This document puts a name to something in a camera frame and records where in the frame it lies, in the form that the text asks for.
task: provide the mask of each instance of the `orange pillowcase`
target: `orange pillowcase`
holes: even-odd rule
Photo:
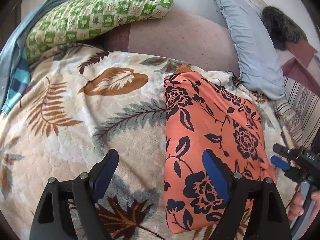
[[[271,177],[276,182],[265,153],[261,117],[252,101],[229,93],[198,72],[166,77],[164,93],[163,198],[173,233],[217,223],[228,206],[229,186],[208,152],[231,172],[254,180]]]

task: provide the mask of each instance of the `plush blanket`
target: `plush blanket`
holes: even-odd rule
[[[267,155],[274,154],[273,144],[283,141],[272,107],[233,80],[230,72],[205,72],[169,58],[108,53],[83,44],[52,48],[31,66],[31,83],[20,102],[0,118],[0,209],[21,240],[28,239],[48,178],[74,179],[111,148],[119,152],[119,165],[97,212],[114,239],[209,238],[213,226],[171,233],[162,197],[164,78],[186,66],[255,102],[263,118]],[[294,186],[279,178],[287,204]],[[85,239],[72,201],[70,210],[79,238]],[[249,216],[247,210],[236,239],[242,238]]]

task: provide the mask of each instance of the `green checkered pillow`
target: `green checkered pillow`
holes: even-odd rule
[[[162,18],[173,0],[70,0],[43,16],[30,31],[26,50],[29,62],[58,44],[81,41],[114,27],[148,18]]]

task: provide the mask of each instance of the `metal screw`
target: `metal screw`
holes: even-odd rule
[[[242,174],[239,173],[239,172],[235,172],[235,173],[233,174],[233,176],[234,176],[236,179],[241,179],[241,178],[242,178]]]
[[[88,177],[88,173],[87,172],[83,172],[79,175],[80,179],[86,179]]]
[[[48,179],[49,184],[54,183],[56,181],[55,177],[51,177]]]
[[[269,184],[272,184],[273,180],[271,178],[266,178],[266,182],[269,183]]]

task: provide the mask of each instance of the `light blue pillow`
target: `light blue pillow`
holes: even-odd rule
[[[276,100],[285,96],[276,50],[259,15],[243,0],[215,0],[225,18],[239,58],[240,80]]]

